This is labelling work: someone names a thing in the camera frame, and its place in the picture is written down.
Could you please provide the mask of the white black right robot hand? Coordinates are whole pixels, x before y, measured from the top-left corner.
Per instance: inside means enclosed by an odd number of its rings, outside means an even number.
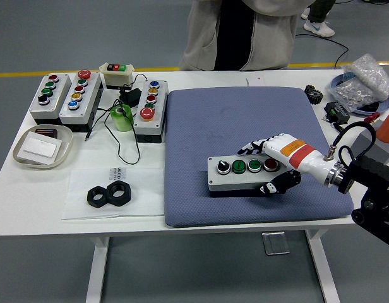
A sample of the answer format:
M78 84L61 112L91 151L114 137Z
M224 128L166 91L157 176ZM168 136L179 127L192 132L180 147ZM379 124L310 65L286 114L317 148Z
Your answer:
M325 160L324 155L314 147L285 133L252 141L237 153L265 153L288 168L287 172L263 183L260 191L264 196L284 194L301 182L301 174L310 174L319 183L330 187L333 173L337 170L336 160Z

